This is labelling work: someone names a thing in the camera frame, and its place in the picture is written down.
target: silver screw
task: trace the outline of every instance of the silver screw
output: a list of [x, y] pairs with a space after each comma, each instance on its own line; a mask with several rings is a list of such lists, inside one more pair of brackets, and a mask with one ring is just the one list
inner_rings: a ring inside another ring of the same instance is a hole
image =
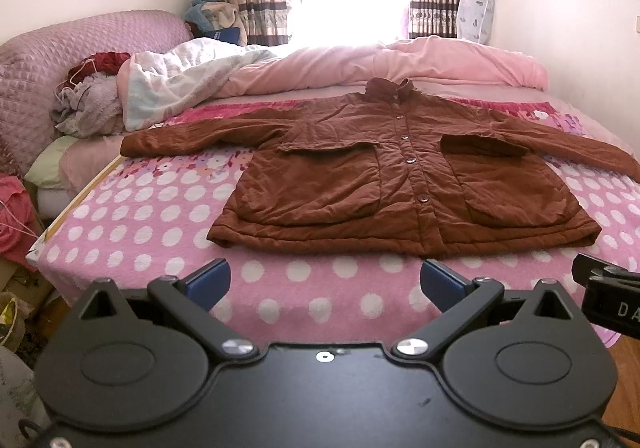
[[332, 362], [334, 358], [335, 356], [328, 351], [322, 351], [316, 354], [316, 360], [318, 360], [320, 363]]
[[232, 356], [245, 356], [255, 349], [254, 344], [249, 340], [227, 340], [222, 344], [222, 350]]
[[420, 338], [407, 338], [396, 343], [396, 349], [405, 356], [420, 356], [429, 350], [429, 344]]
[[50, 448], [71, 448], [71, 443], [64, 437], [56, 437], [49, 443]]

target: pink quilted headboard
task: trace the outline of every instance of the pink quilted headboard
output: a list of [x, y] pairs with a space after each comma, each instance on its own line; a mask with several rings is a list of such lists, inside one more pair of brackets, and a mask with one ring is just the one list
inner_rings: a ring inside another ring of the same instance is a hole
[[54, 139], [49, 109], [69, 68], [103, 51], [166, 52], [191, 39], [165, 11], [123, 11], [51, 25], [0, 46], [0, 136], [26, 173]]

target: green pillow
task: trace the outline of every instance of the green pillow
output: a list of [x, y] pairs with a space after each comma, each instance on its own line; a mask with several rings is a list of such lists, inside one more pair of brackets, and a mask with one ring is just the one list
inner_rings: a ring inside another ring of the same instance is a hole
[[77, 140], [78, 138], [71, 136], [57, 138], [38, 156], [24, 178], [39, 188], [64, 188], [58, 173], [58, 164], [66, 149]]

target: jacket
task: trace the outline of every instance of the jacket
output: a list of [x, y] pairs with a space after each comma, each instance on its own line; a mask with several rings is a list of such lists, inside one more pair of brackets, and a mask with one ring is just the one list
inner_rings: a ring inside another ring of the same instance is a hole
[[588, 246], [599, 225], [544, 159], [640, 180], [619, 148], [381, 78], [364, 94], [142, 130], [122, 155], [257, 146], [208, 238], [286, 253], [434, 258]]

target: jacket sleeve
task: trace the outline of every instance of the jacket sleeve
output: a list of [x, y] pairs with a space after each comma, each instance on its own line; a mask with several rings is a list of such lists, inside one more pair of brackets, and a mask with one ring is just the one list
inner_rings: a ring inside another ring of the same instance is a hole
[[120, 154], [126, 157], [189, 155], [217, 142], [259, 146], [284, 135], [299, 118], [297, 107], [289, 110], [261, 108], [231, 118], [148, 128], [126, 136]]
[[640, 165], [627, 152], [595, 139], [582, 138], [543, 124], [531, 123], [491, 110], [492, 130], [503, 139], [542, 154], [555, 155], [603, 170], [619, 172], [640, 182]]

